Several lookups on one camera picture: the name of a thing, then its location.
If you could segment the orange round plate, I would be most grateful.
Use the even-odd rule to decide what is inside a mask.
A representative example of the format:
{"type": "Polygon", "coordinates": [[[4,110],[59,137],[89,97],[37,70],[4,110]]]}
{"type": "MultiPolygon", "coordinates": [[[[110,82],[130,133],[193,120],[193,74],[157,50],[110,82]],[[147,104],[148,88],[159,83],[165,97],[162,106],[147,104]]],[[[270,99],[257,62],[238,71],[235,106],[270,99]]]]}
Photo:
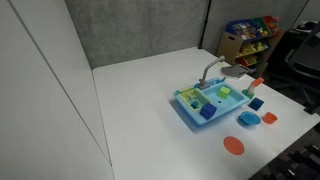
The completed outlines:
{"type": "Polygon", "coordinates": [[[225,149],[233,155],[242,155],[245,151],[243,143],[233,136],[228,136],[223,140],[225,149]]]}

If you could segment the grey metal base plate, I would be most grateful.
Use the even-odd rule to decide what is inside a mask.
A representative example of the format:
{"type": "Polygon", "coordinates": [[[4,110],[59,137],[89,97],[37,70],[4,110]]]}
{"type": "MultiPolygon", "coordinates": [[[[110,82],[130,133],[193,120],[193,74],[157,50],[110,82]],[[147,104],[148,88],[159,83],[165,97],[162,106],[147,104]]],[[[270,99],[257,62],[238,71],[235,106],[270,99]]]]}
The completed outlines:
{"type": "Polygon", "coordinates": [[[241,78],[245,74],[252,74],[255,69],[250,69],[240,64],[226,66],[221,69],[221,73],[227,77],[241,78]]]}

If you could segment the grey toy faucet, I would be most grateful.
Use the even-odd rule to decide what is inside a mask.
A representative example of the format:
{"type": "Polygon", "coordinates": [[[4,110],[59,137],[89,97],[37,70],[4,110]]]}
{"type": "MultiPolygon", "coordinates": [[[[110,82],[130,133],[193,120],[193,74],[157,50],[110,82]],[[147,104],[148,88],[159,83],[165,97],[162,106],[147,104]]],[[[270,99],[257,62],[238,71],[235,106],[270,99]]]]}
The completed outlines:
{"type": "Polygon", "coordinates": [[[207,77],[207,73],[208,73],[209,69],[212,66],[216,65],[218,62],[224,62],[224,61],[225,61],[225,57],[224,56],[220,56],[218,59],[216,59],[215,61],[213,61],[212,63],[210,63],[209,65],[206,66],[206,68],[204,69],[204,72],[203,72],[203,76],[199,80],[199,88],[201,90],[210,87],[210,84],[206,81],[206,77],[207,77]]]}

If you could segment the light green block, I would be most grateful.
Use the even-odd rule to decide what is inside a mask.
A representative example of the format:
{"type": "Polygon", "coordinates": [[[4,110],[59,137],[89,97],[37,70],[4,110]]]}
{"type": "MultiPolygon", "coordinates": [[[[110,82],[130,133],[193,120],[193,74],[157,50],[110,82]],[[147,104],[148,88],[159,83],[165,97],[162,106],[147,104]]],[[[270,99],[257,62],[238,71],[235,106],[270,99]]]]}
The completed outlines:
{"type": "Polygon", "coordinates": [[[225,86],[222,86],[218,92],[218,96],[222,99],[226,99],[231,92],[231,89],[225,86]]]}

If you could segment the orange cylinder cap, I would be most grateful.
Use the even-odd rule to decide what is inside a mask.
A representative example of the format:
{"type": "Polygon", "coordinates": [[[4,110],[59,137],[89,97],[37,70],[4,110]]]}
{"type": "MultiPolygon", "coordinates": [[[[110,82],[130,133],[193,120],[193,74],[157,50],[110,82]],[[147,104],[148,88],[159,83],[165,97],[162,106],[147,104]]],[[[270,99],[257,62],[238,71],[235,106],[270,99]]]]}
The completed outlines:
{"type": "Polygon", "coordinates": [[[251,84],[255,87],[259,86],[261,83],[264,82],[264,79],[262,77],[257,78],[256,80],[254,80],[251,84]]]}

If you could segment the black office chair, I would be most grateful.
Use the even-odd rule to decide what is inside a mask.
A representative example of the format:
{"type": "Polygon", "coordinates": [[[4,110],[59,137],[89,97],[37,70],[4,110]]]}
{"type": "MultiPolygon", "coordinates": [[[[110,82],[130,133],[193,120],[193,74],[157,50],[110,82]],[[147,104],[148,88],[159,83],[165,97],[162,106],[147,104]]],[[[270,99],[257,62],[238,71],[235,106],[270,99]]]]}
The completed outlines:
{"type": "Polygon", "coordinates": [[[311,100],[307,91],[320,94],[320,23],[317,23],[304,41],[291,49],[285,57],[286,68],[282,72],[271,74],[272,78],[281,80],[276,90],[295,88],[303,93],[306,100],[305,112],[314,114],[320,107],[320,98],[311,100]]]}

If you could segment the dark blue block on table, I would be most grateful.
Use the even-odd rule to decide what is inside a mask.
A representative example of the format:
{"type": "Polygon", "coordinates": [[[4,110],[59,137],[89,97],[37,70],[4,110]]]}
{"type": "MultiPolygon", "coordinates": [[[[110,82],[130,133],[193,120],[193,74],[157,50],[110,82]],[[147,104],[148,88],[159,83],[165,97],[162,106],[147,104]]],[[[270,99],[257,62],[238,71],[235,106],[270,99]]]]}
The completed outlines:
{"type": "Polygon", "coordinates": [[[249,107],[255,111],[258,111],[261,106],[264,104],[264,101],[259,98],[254,98],[250,103],[249,107]]]}

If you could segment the small orange cup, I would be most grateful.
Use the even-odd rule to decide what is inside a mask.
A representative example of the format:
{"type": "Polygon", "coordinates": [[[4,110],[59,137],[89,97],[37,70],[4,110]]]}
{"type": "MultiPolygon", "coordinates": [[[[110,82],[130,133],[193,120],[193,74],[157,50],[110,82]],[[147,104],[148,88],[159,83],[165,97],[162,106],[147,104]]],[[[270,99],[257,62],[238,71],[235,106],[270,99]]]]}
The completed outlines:
{"type": "Polygon", "coordinates": [[[274,115],[274,114],[271,113],[271,112],[267,112],[267,113],[263,116],[262,120],[263,120],[265,123],[267,123],[267,124],[272,124],[272,123],[274,123],[274,122],[277,120],[277,116],[274,115]]]}

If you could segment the yellow-green dish rack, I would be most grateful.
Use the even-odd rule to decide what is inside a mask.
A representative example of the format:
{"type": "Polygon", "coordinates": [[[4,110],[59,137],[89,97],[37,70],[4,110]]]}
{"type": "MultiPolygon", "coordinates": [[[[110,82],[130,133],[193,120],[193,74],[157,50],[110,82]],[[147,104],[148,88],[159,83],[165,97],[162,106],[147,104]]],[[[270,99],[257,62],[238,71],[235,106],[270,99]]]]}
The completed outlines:
{"type": "Polygon", "coordinates": [[[198,88],[186,88],[178,92],[178,96],[193,111],[199,111],[211,100],[198,88]]]}

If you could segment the toy storage shelf with bins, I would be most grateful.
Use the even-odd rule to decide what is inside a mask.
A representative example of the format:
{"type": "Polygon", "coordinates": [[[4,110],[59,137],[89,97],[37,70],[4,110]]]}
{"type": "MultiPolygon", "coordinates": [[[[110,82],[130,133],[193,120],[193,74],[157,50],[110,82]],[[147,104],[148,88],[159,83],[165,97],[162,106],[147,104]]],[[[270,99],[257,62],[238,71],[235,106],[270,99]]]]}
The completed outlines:
{"type": "Polygon", "coordinates": [[[268,15],[228,22],[216,55],[223,55],[230,65],[240,64],[252,69],[254,78],[262,76],[285,32],[278,26],[279,20],[268,15]]]}

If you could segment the dark blue block on sink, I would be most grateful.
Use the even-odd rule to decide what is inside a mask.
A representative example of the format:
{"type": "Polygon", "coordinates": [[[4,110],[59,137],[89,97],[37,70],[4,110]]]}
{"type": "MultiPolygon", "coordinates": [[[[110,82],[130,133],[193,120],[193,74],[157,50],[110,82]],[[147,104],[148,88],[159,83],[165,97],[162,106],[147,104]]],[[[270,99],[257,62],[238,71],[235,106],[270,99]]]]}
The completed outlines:
{"type": "Polygon", "coordinates": [[[217,108],[211,103],[206,103],[200,110],[200,115],[205,119],[210,119],[216,112],[217,108]]]}

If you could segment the light blue toy sink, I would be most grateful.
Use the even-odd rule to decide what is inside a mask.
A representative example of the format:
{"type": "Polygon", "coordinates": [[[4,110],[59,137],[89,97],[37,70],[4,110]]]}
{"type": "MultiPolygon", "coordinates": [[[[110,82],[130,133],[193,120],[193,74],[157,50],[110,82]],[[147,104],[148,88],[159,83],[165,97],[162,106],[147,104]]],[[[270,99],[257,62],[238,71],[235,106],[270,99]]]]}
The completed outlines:
{"type": "Polygon", "coordinates": [[[199,111],[193,111],[182,101],[182,99],[178,96],[178,92],[183,89],[176,90],[173,93],[182,111],[196,127],[205,126],[215,121],[216,119],[229,114],[231,111],[239,108],[241,105],[249,101],[249,98],[247,96],[231,86],[224,79],[213,78],[209,79],[208,83],[210,84],[210,87],[204,90],[201,90],[197,84],[189,86],[187,88],[194,87],[200,89],[211,100],[211,104],[217,108],[215,114],[210,119],[205,119],[200,115],[201,109],[199,111]],[[218,92],[222,86],[231,89],[231,92],[226,99],[222,99],[218,96],[218,92]]]}

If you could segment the cream bottle on green base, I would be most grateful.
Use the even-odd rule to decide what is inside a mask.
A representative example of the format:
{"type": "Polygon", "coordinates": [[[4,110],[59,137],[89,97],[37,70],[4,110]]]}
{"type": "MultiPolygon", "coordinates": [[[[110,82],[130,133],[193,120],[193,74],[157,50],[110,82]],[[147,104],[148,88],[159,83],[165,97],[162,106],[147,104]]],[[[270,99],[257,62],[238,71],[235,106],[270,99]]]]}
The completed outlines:
{"type": "Polygon", "coordinates": [[[242,93],[247,96],[249,99],[252,99],[254,97],[254,90],[256,86],[253,84],[250,84],[247,89],[244,89],[242,93]]]}

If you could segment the blue toy bowl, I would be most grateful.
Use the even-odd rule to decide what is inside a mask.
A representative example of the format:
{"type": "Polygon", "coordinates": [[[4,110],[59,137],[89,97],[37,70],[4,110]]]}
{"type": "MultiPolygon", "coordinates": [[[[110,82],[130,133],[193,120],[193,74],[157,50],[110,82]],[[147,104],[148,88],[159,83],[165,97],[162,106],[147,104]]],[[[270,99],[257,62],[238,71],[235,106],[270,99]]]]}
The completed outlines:
{"type": "Polygon", "coordinates": [[[261,123],[261,119],[255,113],[244,111],[238,116],[238,120],[248,126],[248,125],[258,125],[261,123]]]}

